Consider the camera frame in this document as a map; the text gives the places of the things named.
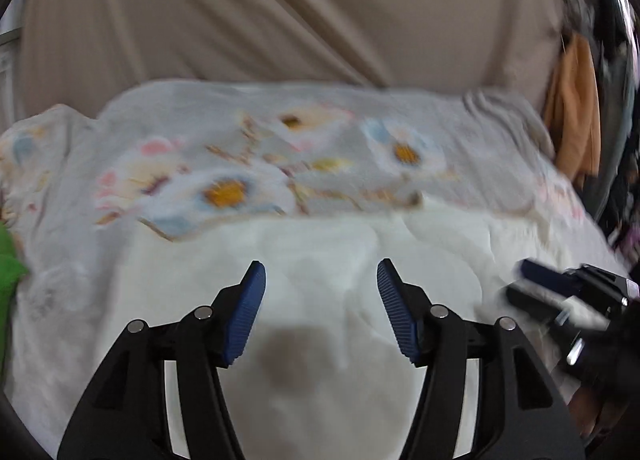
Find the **person's right hand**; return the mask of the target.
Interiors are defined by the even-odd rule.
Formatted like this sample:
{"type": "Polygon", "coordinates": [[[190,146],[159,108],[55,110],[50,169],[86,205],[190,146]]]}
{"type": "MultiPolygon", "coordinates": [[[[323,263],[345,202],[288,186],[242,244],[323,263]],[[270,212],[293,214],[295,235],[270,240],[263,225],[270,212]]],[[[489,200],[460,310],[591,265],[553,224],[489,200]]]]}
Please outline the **person's right hand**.
{"type": "Polygon", "coordinates": [[[603,434],[605,430],[612,430],[629,406],[629,402],[606,402],[595,390],[582,385],[570,399],[567,408],[580,437],[589,440],[603,434]]]}

